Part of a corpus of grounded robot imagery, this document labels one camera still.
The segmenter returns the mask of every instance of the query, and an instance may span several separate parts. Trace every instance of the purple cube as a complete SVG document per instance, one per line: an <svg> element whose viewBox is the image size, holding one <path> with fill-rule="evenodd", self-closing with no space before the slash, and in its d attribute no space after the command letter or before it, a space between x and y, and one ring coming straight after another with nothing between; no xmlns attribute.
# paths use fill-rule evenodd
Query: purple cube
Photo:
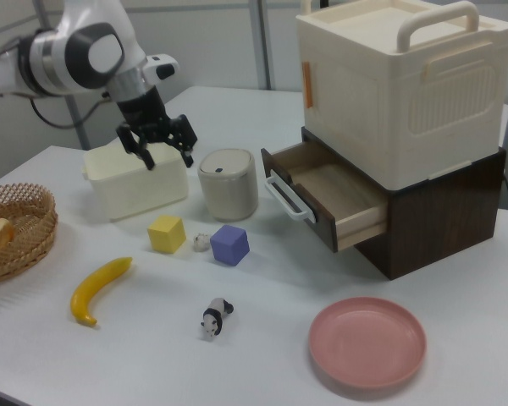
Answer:
<svg viewBox="0 0 508 406"><path fill-rule="evenodd" d="M211 237L211 247L215 260L231 266L236 266L251 250L246 231L229 225L222 226Z"/></svg>

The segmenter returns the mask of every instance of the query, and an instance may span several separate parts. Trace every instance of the wicker basket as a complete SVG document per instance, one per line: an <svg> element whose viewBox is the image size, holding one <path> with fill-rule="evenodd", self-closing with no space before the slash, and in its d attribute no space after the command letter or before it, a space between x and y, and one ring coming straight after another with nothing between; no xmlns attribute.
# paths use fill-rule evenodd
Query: wicker basket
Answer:
<svg viewBox="0 0 508 406"><path fill-rule="evenodd" d="M0 218L15 228L15 237L0 249L0 281L36 264L52 247L58 225L51 192L37 184L0 186Z"/></svg>

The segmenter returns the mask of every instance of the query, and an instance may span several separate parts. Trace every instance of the banana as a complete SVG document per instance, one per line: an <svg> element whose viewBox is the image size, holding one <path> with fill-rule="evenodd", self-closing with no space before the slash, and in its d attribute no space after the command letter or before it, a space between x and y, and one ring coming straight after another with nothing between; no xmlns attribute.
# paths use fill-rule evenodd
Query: banana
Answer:
<svg viewBox="0 0 508 406"><path fill-rule="evenodd" d="M96 325L97 320L91 316L88 304L101 288L128 271L131 262L131 257L117 258L98 268L81 282L69 303L71 314L79 323L87 326Z"/></svg>

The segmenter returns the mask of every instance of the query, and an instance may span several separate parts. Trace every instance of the toy block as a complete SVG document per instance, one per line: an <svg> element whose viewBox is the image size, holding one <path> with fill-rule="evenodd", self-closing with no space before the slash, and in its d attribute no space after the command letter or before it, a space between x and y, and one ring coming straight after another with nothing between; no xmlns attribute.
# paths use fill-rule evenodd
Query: toy block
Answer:
<svg viewBox="0 0 508 406"><path fill-rule="evenodd" d="M246 231L227 224L211 237L211 247L215 260L231 266L236 266L251 250Z"/></svg>
<svg viewBox="0 0 508 406"><path fill-rule="evenodd" d="M186 241L183 219L173 216L160 216L147 229L152 249L173 254Z"/></svg>

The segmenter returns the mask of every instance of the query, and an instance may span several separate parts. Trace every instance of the cream storage box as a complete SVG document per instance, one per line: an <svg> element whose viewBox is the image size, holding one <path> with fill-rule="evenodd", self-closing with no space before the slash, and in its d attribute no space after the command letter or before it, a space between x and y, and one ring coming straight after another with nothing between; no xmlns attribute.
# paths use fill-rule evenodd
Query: cream storage box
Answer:
<svg viewBox="0 0 508 406"><path fill-rule="evenodd" d="M120 143L85 153L83 174L110 220L167 205L188 195L186 166L180 153L166 144L149 144L147 149L156 164L151 171L137 156L127 154Z"/></svg>
<svg viewBox="0 0 508 406"><path fill-rule="evenodd" d="M305 127L323 143L388 190L498 151L508 23L469 2L310 3L297 16Z"/></svg>

